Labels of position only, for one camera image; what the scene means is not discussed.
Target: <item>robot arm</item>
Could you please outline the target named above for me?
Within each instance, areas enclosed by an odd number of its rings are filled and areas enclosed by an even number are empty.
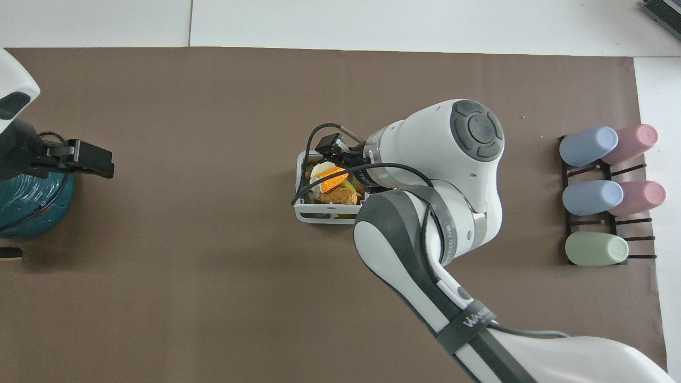
[[[443,268],[501,227],[496,167],[504,135],[485,106],[450,100],[384,127],[358,147],[335,147],[337,139],[323,139],[317,151],[345,167],[408,165],[431,180],[433,187],[425,186],[399,168],[355,172],[367,187],[385,190],[360,209],[355,247],[475,381],[672,382],[642,353],[615,341],[507,333]]]
[[[27,174],[46,178],[49,172],[114,176],[111,152],[81,140],[64,140],[52,132],[36,134],[17,116],[40,94],[31,75],[0,49],[0,181]],[[55,136],[59,142],[44,140]]]

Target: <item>pink cup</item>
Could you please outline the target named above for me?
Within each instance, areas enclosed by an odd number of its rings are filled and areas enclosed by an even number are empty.
[[[619,205],[608,210],[617,217],[650,210],[660,206],[667,198],[665,188],[655,181],[629,181],[620,183],[620,186],[624,198]]]
[[[617,146],[601,158],[606,164],[621,164],[643,154],[657,143],[657,131],[648,124],[630,126],[616,132]]]

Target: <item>green cup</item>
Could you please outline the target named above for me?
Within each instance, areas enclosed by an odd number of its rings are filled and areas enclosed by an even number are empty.
[[[619,236],[602,232],[574,232],[565,241],[565,253],[579,266],[606,266],[629,256],[629,245]]]

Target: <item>gray button panel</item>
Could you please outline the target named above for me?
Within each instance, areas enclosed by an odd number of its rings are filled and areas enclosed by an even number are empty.
[[[471,295],[461,286],[458,288],[459,296],[463,299],[470,299]]]
[[[449,127],[461,150],[477,161],[492,161],[503,151],[504,133],[499,120],[478,102],[465,99],[454,103]]]

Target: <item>blue cup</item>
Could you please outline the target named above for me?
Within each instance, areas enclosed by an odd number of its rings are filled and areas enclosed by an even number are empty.
[[[624,198],[613,181],[595,180],[572,184],[563,190],[563,205],[574,215],[590,215],[612,209]]]
[[[610,153],[617,142],[611,127],[595,127],[563,138],[560,156],[570,166],[584,166]]]

